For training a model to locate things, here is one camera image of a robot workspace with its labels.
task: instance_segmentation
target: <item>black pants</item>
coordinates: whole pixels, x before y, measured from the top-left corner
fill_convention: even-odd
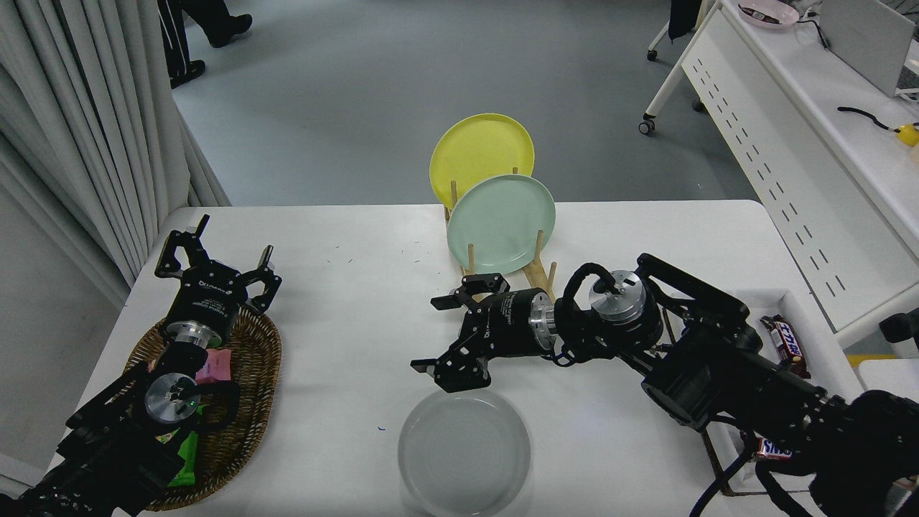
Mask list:
[[[169,77],[184,75],[190,59],[182,11],[201,26],[210,41],[219,40],[232,30],[233,17],[223,0],[157,0],[157,4]]]

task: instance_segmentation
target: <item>woven tray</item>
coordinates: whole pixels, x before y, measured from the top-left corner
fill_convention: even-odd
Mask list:
[[[134,347],[125,370],[141,361],[153,361],[163,352],[164,343],[156,332],[157,327],[159,324],[148,330]],[[243,307],[229,341],[222,347],[233,351],[231,371],[240,386],[239,414],[223,431],[199,437],[195,484],[167,488],[147,510],[175,510],[208,497],[242,470],[262,442],[281,365],[278,329],[267,316],[256,316]],[[203,397],[201,402],[207,404],[208,399]],[[206,421],[216,421],[224,414],[220,404],[204,409]]]

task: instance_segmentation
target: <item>desk wheel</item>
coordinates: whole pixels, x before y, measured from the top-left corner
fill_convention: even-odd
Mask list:
[[[638,125],[638,132],[645,136],[651,136],[651,133],[654,132],[654,121],[641,121]]]

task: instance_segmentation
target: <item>snickers bar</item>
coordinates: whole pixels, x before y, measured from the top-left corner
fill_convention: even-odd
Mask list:
[[[766,438],[760,438],[755,456],[764,460],[790,460],[791,451],[783,451]]]
[[[801,349],[798,336],[781,315],[763,316],[759,319],[772,337],[772,344],[776,346],[778,358],[789,371],[802,379],[810,379],[811,373],[807,371],[807,360]]]

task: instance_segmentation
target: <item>black shoe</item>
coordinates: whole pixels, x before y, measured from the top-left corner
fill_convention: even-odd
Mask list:
[[[210,46],[215,49],[225,47],[230,43],[230,40],[233,39],[233,36],[243,34],[249,30],[250,27],[252,27],[252,15],[233,17],[230,23],[227,24],[226,32],[221,34],[219,38],[209,40]]]
[[[201,74],[204,74],[204,62],[200,59],[196,61],[190,61],[185,67],[185,73],[178,76],[172,77],[169,79],[169,86],[173,89],[176,89],[179,86],[184,85],[192,79],[197,79],[201,77]]]

